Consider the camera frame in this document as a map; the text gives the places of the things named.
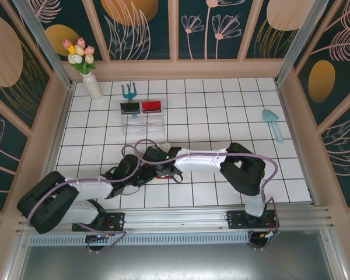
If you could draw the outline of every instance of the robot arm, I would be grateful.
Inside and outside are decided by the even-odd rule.
[[[186,155],[165,164],[141,164],[135,174],[119,183],[105,183],[98,179],[124,179],[138,164],[135,155],[125,155],[120,164],[102,174],[96,181],[75,183],[54,171],[45,176],[17,204],[18,210],[28,217],[30,211],[57,184],[70,181],[59,188],[40,204],[31,218],[31,225],[39,233],[49,232],[59,224],[84,223],[95,226],[105,222],[106,211],[95,199],[113,198],[123,192],[126,186],[140,187],[155,177],[174,177],[184,172],[220,172],[233,188],[244,196],[248,215],[262,216],[265,204],[262,200],[260,183],[264,177],[265,163],[261,159],[242,156],[215,156],[219,153],[251,153],[238,143],[231,143],[226,149],[218,151],[191,151],[172,147],[165,152],[155,146],[149,147],[143,159],[161,162],[177,156]]]

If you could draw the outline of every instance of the white tulip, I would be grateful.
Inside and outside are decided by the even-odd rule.
[[[72,56],[73,56],[73,54],[69,54],[69,55],[68,55],[69,63],[70,63],[70,64],[75,64],[75,61],[72,60]]]
[[[88,64],[92,64],[92,63],[93,63],[93,60],[94,60],[94,58],[93,58],[93,55],[92,55],[92,54],[87,54],[87,55],[86,55],[86,62],[87,62]]]
[[[72,60],[75,63],[81,63],[83,61],[83,58],[79,54],[73,54],[72,55]]]

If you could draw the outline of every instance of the white tile floor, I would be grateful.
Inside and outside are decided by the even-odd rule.
[[[135,82],[136,100],[161,100],[166,133],[148,135],[156,142],[169,142],[195,150],[227,148],[238,142],[256,154],[273,158],[279,172],[266,187],[276,202],[311,201],[291,134],[271,78],[140,80]],[[123,82],[100,82],[104,99],[91,101],[78,83],[72,101],[56,169],[66,177],[96,177],[122,158],[121,148],[139,137],[122,134],[120,102]],[[262,110],[279,116],[284,141],[278,143]],[[140,145],[142,151],[146,145]],[[273,167],[267,164],[265,178]],[[137,190],[127,187],[124,194]],[[182,183],[154,179],[135,194],[100,200],[107,209],[233,205],[243,203],[240,194],[221,174],[184,174]]]

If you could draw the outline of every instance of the flower bouquet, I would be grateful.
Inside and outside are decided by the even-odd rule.
[[[83,82],[93,100],[99,101],[103,98],[96,77],[92,74],[92,70],[96,69],[96,64],[93,63],[94,47],[90,45],[86,47],[86,42],[83,38],[79,38],[76,45],[73,45],[69,40],[62,41],[62,45],[69,51],[68,61],[70,65],[75,67],[83,77]]]

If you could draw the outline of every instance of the beige circle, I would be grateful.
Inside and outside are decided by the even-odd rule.
[[[49,40],[52,42],[56,52],[65,57],[69,55],[69,51],[65,50],[64,45],[62,45],[62,41],[67,39],[73,45],[76,45],[76,42],[79,39],[78,34],[74,30],[61,24],[52,25],[48,27],[45,32],[47,33]]]
[[[14,85],[22,73],[21,41],[12,27],[0,17],[0,86]]]
[[[139,25],[140,21],[134,17],[134,10],[131,2],[134,4],[138,12],[141,11],[144,14],[147,21],[153,19],[157,14],[158,0],[101,0],[101,4],[105,11],[116,22],[119,22],[122,25],[132,25],[132,22],[134,25]],[[121,8],[120,4],[122,3],[126,5],[128,16],[131,20],[124,20],[124,15],[126,13],[124,13],[124,10]]]
[[[336,72],[332,63],[320,60],[311,69],[309,77],[309,95],[316,103],[321,103],[327,99],[332,92]]]
[[[296,30],[301,27],[313,2],[313,0],[270,0],[267,6],[267,21],[276,30]]]

